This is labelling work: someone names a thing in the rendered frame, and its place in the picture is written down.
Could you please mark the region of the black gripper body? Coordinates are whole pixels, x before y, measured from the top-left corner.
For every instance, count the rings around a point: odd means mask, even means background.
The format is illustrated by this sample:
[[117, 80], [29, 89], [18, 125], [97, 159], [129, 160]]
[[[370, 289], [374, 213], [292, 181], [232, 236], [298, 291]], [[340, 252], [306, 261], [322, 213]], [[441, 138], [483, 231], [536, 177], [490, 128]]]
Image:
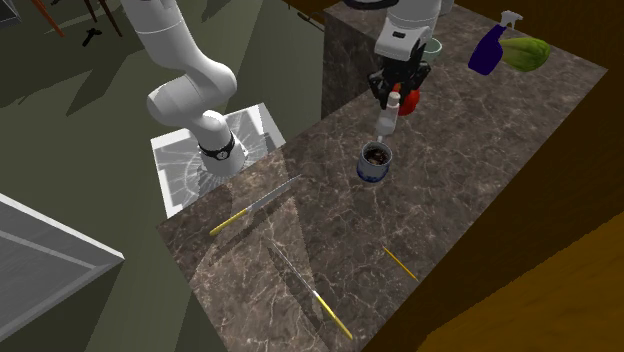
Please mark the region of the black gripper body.
[[419, 67], [422, 60], [422, 54], [425, 44], [420, 40], [412, 48], [410, 58], [407, 61], [398, 59], [384, 58], [382, 68], [384, 77], [390, 84], [396, 83], [412, 83], [412, 77]]

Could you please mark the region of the yellow pencil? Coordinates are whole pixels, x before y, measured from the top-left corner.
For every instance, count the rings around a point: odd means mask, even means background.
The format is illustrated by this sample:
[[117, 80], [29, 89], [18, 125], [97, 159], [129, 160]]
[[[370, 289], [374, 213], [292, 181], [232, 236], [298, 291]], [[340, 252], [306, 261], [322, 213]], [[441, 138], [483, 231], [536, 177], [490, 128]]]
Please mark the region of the yellow pencil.
[[402, 270], [404, 270], [412, 279], [416, 280], [417, 282], [420, 282], [419, 279], [416, 277], [416, 275], [414, 273], [412, 273], [406, 265], [404, 265], [386, 246], [382, 245], [382, 249], [384, 250], [384, 252], [390, 256], [390, 258], [397, 264], [399, 265]]

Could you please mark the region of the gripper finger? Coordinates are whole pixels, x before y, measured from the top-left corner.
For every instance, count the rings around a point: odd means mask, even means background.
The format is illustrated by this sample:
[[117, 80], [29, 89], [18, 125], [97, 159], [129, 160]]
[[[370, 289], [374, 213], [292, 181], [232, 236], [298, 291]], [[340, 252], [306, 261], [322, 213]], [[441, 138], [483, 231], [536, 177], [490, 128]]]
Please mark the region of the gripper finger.
[[424, 80], [427, 78], [429, 73], [431, 72], [431, 67], [428, 62], [420, 62], [419, 67], [414, 73], [412, 77], [412, 89], [419, 90], [420, 86], [423, 84]]
[[367, 80], [373, 96], [379, 101], [380, 108], [385, 110], [393, 86], [384, 77], [383, 70], [369, 74]]

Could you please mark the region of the pale green bowl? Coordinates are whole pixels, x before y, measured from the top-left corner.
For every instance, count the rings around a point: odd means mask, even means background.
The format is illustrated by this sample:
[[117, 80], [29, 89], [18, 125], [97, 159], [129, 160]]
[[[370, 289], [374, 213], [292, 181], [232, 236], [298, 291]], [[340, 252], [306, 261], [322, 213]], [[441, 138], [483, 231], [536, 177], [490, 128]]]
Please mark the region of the pale green bowl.
[[424, 46], [422, 60], [431, 64], [439, 56], [442, 51], [442, 44], [436, 38], [431, 38]]

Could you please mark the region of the white patterned robot stand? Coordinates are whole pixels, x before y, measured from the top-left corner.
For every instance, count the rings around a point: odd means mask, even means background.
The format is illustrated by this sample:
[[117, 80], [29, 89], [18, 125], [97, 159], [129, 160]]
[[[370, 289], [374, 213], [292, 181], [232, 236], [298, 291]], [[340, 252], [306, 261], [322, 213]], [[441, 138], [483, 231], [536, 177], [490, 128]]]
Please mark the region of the white patterned robot stand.
[[[246, 148], [245, 168], [285, 144], [263, 103], [231, 112], [225, 120]], [[168, 218], [228, 180], [206, 171], [195, 137], [184, 128], [153, 138], [151, 147]]]

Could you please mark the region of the dark blue spray bottle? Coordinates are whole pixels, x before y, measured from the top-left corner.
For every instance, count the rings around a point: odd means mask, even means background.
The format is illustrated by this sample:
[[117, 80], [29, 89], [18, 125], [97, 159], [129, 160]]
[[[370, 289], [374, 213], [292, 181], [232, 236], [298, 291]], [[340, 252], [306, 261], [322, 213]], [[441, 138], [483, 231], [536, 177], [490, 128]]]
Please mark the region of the dark blue spray bottle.
[[514, 29], [515, 22], [522, 19], [523, 16], [516, 12], [502, 11], [500, 22], [494, 25], [476, 45], [468, 62], [468, 67], [483, 76], [489, 75], [503, 56], [503, 49], [499, 43], [500, 37], [508, 25]]

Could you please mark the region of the blue and white cup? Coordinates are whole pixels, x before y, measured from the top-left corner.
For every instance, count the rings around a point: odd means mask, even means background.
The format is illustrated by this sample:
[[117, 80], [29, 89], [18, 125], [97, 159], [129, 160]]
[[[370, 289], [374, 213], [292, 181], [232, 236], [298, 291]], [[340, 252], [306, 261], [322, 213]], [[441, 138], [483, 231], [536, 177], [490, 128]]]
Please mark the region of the blue and white cup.
[[392, 151], [384, 143], [370, 141], [360, 152], [356, 172], [360, 179], [369, 183], [381, 181], [389, 171]]

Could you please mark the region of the yellow-handled knife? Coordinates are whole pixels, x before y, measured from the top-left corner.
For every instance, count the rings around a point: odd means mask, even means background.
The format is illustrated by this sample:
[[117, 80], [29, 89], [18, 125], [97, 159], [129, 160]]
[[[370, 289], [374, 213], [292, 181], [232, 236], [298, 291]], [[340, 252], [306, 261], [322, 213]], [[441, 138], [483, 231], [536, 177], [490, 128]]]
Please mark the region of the yellow-handled knife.
[[311, 293], [313, 297], [316, 298], [318, 303], [324, 309], [324, 311], [331, 317], [336, 326], [342, 331], [342, 333], [346, 336], [347, 339], [353, 341], [353, 334], [349, 331], [349, 329], [345, 326], [345, 324], [340, 320], [340, 318], [336, 315], [336, 313], [331, 309], [331, 307], [327, 304], [327, 302], [322, 298], [322, 296], [313, 289], [310, 284], [303, 278], [300, 272], [296, 269], [296, 267], [291, 263], [288, 257], [280, 250], [275, 241], [269, 240], [273, 249], [276, 250], [278, 256], [284, 261], [284, 263], [289, 267], [289, 269], [293, 272], [293, 274], [299, 279], [299, 281], [304, 285], [304, 287]]
[[300, 178], [300, 175], [297, 175], [295, 177], [292, 177], [291, 179], [289, 179], [288, 181], [284, 182], [283, 184], [281, 184], [280, 186], [276, 187], [275, 189], [273, 189], [272, 191], [270, 191], [269, 193], [265, 194], [262, 198], [259, 198], [258, 200], [256, 200], [254, 203], [252, 203], [251, 205], [247, 206], [246, 208], [242, 209], [241, 211], [239, 211], [238, 213], [236, 213], [235, 215], [231, 216], [230, 218], [228, 218], [227, 220], [225, 220], [224, 222], [222, 222], [221, 224], [219, 224], [218, 226], [216, 226], [215, 228], [213, 228], [210, 232], [209, 235], [210, 236], [215, 236], [218, 233], [220, 233], [224, 228], [226, 228], [227, 226], [229, 226], [231, 223], [235, 222], [237, 219], [239, 219], [240, 217], [255, 212], [257, 210], [259, 210], [260, 208], [262, 208], [263, 206], [265, 206], [266, 204], [270, 203], [273, 199], [275, 199], [276, 197], [278, 197], [279, 195], [281, 195], [282, 193], [284, 193], [289, 186], [298, 178]]

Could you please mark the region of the grey cabinet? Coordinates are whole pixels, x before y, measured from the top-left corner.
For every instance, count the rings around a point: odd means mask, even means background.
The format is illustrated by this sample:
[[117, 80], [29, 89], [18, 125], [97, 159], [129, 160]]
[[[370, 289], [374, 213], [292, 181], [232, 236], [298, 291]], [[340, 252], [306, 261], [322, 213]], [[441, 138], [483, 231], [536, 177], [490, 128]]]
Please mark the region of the grey cabinet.
[[0, 342], [81, 352], [124, 255], [0, 193]]

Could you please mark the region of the white bottle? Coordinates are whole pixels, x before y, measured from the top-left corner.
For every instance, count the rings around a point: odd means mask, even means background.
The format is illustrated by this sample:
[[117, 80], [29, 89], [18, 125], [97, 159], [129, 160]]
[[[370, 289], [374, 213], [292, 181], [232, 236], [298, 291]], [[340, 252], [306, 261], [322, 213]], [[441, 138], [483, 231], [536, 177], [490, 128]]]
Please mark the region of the white bottle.
[[375, 125], [375, 134], [378, 141], [395, 131], [400, 109], [400, 98], [401, 96], [398, 92], [389, 93], [386, 107], [380, 111]]

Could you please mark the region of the brown wooden chair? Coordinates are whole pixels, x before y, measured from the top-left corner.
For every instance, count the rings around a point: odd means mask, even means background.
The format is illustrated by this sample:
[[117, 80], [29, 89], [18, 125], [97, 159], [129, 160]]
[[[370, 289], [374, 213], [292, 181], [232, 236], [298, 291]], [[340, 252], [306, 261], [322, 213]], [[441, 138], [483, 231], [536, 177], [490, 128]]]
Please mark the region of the brown wooden chair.
[[[122, 33], [119, 29], [119, 26], [116, 23], [116, 20], [112, 14], [112, 11], [110, 10], [107, 4], [107, 0], [80, 0], [80, 1], [84, 3], [84, 5], [86, 6], [89, 12], [89, 15], [91, 16], [92, 20], [95, 23], [98, 22], [98, 19], [97, 19], [97, 13], [93, 7], [93, 4], [98, 3], [99, 8], [106, 15], [106, 18], [109, 20], [109, 22], [115, 29], [116, 33], [118, 34], [118, 36], [122, 37]], [[64, 32], [62, 31], [61, 27], [54, 21], [51, 15], [48, 13], [46, 9], [46, 5], [44, 4], [43, 0], [30, 0], [30, 2], [38, 10], [38, 12], [43, 16], [43, 18], [49, 23], [49, 25], [52, 27], [52, 30], [56, 32], [60, 37], [64, 37], [65, 36]]]

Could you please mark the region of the red bottle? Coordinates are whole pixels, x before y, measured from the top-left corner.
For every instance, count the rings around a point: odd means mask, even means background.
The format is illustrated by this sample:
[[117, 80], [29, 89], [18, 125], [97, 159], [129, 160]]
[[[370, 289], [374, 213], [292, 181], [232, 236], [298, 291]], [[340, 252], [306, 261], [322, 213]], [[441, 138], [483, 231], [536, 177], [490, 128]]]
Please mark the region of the red bottle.
[[400, 104], [398, 115], [407, 116], [411, 114], [420, 100], [420, 89], [411, 90], [408, 95], [403, 95], [401, 84], [397, 83], [394, 85], [393, 91], [399, 93], [404, 99], [404, 101]]

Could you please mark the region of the green lettuce head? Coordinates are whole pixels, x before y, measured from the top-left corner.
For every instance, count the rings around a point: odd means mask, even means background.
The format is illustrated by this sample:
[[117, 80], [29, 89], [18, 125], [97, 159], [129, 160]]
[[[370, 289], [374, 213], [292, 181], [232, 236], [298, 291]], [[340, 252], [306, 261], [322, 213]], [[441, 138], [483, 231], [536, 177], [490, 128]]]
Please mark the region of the green lettuce head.
[[530, 72], [541, 67], [549, 58], [550, 45], [532, 37], [519, 37], [500, 41], [502, 60], [520, 72]]

